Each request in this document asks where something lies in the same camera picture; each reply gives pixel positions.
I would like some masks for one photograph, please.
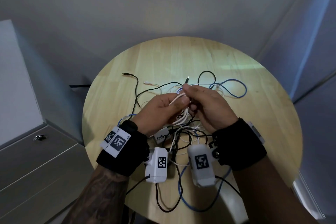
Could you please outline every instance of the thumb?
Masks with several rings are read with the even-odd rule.
[[[198,101],[201,105],[204,105],[206,103],[207,94],[199,90],[197,87],[190,86],[188,84],[183,84],[183,92],[188,97]]]
[[[166,109],[168,111],[168,114],[173,116],[174,114],[184,110],[187,108],[187,106],[190,103],[190,99],[187,96],[182,96],[178,99],[176,99],[170,106],[168,106]]]

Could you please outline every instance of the forearm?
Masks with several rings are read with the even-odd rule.
[[[252,224],[317,223],[283,182],[268,157],[234,171],[233,175]]]
[[[128,181],[98,165],[62,224],[120,223]]]

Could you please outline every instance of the black wrist strap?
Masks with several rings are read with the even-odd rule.
[[[118,174],[130,176],[143,161],[147,160],[149,145],[147,137],[137,130],[137,125],[131,120],[124,121],[119,128],[131,137],[116,158],[102,150],[97,163]]]
[[[238,121],[212,134],[218,146],[218,162],[238,171],[252,166],[267,154],[265,147],[246,122]]]

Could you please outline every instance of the cabinet drawer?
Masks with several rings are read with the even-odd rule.
[[[38,135],[46,139],[34,141]],[[0,189],[20,179],[61,154],[76,142],[56,129],[45,126],[0,150]]]
[[[46,222],[79,196],[92,172],[76,144],[0,191],[0,224]]]

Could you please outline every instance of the left hand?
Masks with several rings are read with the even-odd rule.
[[[171,101],[177,97],[176,93],[167,93],[153,97],[142,110],[132,118],[138,126],[138,131],[146,136],[151,136],[166,124],[175,121],[177,115],[190,103],[187,96]]]

